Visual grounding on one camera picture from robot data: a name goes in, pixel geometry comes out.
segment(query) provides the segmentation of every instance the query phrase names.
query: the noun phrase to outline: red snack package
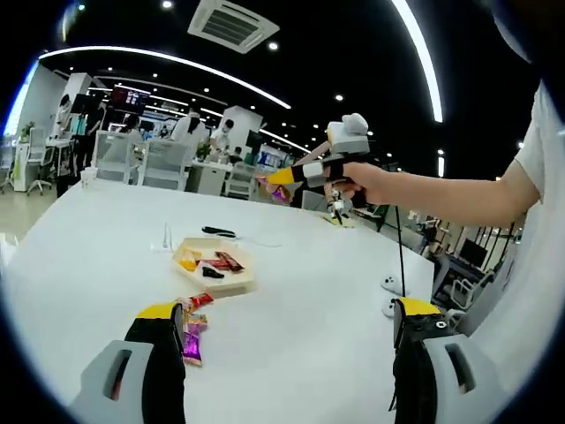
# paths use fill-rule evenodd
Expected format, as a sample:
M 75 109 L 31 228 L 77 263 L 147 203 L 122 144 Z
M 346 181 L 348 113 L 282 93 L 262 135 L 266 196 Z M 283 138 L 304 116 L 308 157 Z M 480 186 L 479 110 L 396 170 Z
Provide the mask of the red snack package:
M 198 296 L 192 296 L 191 298 L 177 298 L 177 302 L 183 306 L 184 313 L 190 313 L 198 309 L 199 307 L 203 307 L 208 303 L 212 303 L 214 298 L 210 296 L 208 293 L 201 293 Z
M 218 258 L 223 259 L 230 265 L 230 271 L 232 272 L 239 272 L 244 268 L 235 259 L 233 259 L 230 254 L 225 252 L 216 252 L 215 254 Z
M 214 268 L 219 269 L 220 271 L 230 271 L 230 265 L 227 261 L 223 259 L 201 259 L 199 262 L 207 263 L 208 265 L 212 265 Z

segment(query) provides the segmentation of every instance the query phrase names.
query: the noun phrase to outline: white office chair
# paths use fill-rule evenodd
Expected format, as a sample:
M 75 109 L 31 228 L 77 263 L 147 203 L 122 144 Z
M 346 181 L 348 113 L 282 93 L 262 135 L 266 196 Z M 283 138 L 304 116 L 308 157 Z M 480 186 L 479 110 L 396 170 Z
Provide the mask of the white office chair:
M 143 186 L 184 191 L 185 166 L 191 159 L 191 149 L 184 143 L 151 139 L 141 166 L 139 181 Z
M 226 181 L 225 195 L 248 201 L 255 190 L 255 167 L 238 162 L 233 165 L 230 177 Z
M 55 157 L 55 149 L 47 148 L 45 130 L 43 128 L 32 128 L 29 132 L 29 153 L 27 154 L 27 164 L 38 166 L 37 179 L 27 189 L 27 195 L 39 188 L 40 195 L 43 196 L 43 187 L 51 188 L 49 181 L 41 179 L 41 172 L 49 168 Z
M 134 141 L 130 134 L 96 132 L 92 161 L 92 166 L 98 168 L 96 177 L 128 184 L 132 171 Z
M 444 291 L 449 295 L 453 303 L 463 311 L 466 311 L 477 300 L 480 293 L 485 289 L 487 280 L 490 279 L 493 274 L 494 272 L 492 270 L 488 271 L 476 284 L 472 284 L 467 278 L 455 280 L 453 285 L 445 286 Z
M 14 188 L 13 165 L 16 157 L 16 147 L 12 145 L 12 139 L 4 139 L 0 144 L 0 171 L 5 172 L 4 181 L 0 184 L 0 191 L 4 194 L 4 189 L 10 186 Z

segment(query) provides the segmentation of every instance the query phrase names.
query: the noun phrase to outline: hand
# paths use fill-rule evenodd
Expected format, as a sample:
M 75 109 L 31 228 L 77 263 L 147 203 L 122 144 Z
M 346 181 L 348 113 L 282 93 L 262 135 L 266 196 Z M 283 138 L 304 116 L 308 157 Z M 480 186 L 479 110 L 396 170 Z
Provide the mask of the hand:
M 387 172 L 369 163 L 346 163 L 343 176 L 352 182 L 335 183 L 335 188 L 351 199 L 356 192 L 364 192 L 368 203 L 373 205 L 387 204 L 385 199 L 384 178 Z

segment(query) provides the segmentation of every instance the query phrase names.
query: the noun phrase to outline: person's arm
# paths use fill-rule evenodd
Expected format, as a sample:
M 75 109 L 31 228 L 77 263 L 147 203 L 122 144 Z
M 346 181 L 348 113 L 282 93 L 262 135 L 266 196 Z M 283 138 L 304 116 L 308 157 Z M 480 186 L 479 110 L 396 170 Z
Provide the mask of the person's arm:
M 398 205 L 465 225 L 506 226 L 539 199 L 522 165 L 512 162 L 500 181 L 454 180 L 387 172 L 368 163 L 347 163 L 349 197 L 365 188 L 369 203 Z

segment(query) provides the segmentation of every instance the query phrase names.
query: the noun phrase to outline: purple snack package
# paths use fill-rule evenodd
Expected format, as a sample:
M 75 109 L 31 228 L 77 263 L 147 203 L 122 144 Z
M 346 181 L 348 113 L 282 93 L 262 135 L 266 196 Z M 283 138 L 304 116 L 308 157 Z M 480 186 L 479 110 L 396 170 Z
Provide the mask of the purple snack package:
M 187 364 L 202 367 L 202 357 L 200 356 L 200 332 L 206 328 L 203 324 L 185 325 L 185 349 L 183 350 L 183 360 Z

